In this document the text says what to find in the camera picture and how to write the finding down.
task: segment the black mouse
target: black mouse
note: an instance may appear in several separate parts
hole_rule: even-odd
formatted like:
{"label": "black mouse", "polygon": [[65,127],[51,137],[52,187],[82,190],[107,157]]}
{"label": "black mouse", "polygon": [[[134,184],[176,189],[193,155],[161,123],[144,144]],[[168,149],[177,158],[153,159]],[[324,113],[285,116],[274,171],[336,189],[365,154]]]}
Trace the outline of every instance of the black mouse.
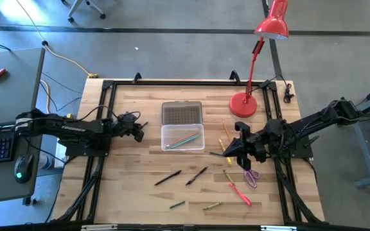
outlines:
{"label": "black mouse", "polygon": [[18,183],[25,183],[32,176],[33,155],[25,154],[17,159],[15,163],[15,180]]}

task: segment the purple scissors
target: purple scissors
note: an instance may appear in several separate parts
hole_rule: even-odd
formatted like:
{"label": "purple scissors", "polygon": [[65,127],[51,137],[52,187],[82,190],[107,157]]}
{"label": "purple scissors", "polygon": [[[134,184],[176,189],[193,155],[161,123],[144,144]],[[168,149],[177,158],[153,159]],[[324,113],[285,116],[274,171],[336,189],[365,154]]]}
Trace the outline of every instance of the purple scissors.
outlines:
{"label": "purple scissors", "polygon": [[260,173],[257,171],[254,171],[250,169],[249,171],[243,172],[243,177],[245,178],[245,181],[249,184],[249,186],[256,188],[256,180],[260,178]]}

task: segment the black pen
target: black pen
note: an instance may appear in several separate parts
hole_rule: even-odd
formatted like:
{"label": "black pen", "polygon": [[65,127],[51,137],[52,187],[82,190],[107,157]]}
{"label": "black pen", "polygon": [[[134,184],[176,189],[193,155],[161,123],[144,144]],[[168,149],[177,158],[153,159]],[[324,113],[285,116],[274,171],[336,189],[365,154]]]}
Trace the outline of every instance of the black pen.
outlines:
{"label": "black pen", "polygon": [[167,179],[169,179],[169,178],[171,178],[171,177],[174,177],[174,176],[178,175],[179,173],[181,173],[181,171],[182,171],[182,170],[179,170],[179,171],[177,171],[176,173],[174,173],[174,174],[172,174],[172,175],[169,175],[169,176],[167,176],[167,177],[163,178],[162,180],[158,181],[154,186],[159,185],[160,183],[164,182],[165,180],[167,180]]}
{"label": "black pen", "polygon": [[196,174],[189,182],[186,183],[186,185],[192,184],[192,182],[202,173],[204,173],[205,170],[208,169],[208,166],[204,167],[198,174]]}

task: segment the yellow cable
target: yellow cable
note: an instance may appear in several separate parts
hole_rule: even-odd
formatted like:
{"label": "yellow cable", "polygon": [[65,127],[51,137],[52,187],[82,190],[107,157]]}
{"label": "yellow cable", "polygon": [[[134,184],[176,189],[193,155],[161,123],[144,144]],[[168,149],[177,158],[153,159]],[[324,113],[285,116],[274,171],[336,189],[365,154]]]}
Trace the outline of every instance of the yellow cable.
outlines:
{"label": "yellow cable", "polygon": [[[39,37],[42,39],[42,41],[45,41],[44,37],[41,35],[41,32],[38,30],[38,27],[37,25],[35,25],[34,21],[32,20],[31,16],[28,14],[28,12],[25,10],[25,8],[22,6],[22,4],[19,2],[19,0],[17,0],[17,3],[19,4],[19,6],[24,10],[24,12],[26,13],[26,15],[28,16],[28,18],[30,18],[33,26],[35,27],[35,29],[38,31],[38,34],[39,34]],[[61,56],[61,55],[58,55],[56,53],[54,53],[49,47],[48,45],[44,45],[44,47],[54,56],[58,57],[58,58],[62,58],[64,60],[67,60],[69,62],[72,62],[74,63],[75,65],[79,66],[79,68],[81,68],[88,76],[87,78],[98,78],[98,74],[93,74],[93,73],[89,73],[84,67],[82,67],[79,63],[75,62],[74,60],[70,59],[70,58],[66,58],[64,56]]]}
{"label": "yellow cable", "polygon": [[44,80],[40,80],[40,81],[41,81],[41,83],[45,84],[45,87],[46,87],[46,92],[47,92],[47,95],[46,95],[46,113],[50,114],[51,112],[49,111],[49,96],[50,96],[49,86]]}

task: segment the container lid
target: container lid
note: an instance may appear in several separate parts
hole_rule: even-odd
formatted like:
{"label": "container lid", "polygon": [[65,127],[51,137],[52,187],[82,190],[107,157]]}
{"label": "container lid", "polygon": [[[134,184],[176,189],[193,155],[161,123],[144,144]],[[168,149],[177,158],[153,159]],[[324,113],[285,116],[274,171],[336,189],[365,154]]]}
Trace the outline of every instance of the container lid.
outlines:
{"label": "container lid", "polygon": [[162,104],[161,122],[166,124],[202,124],[202,103],[175,101]]}

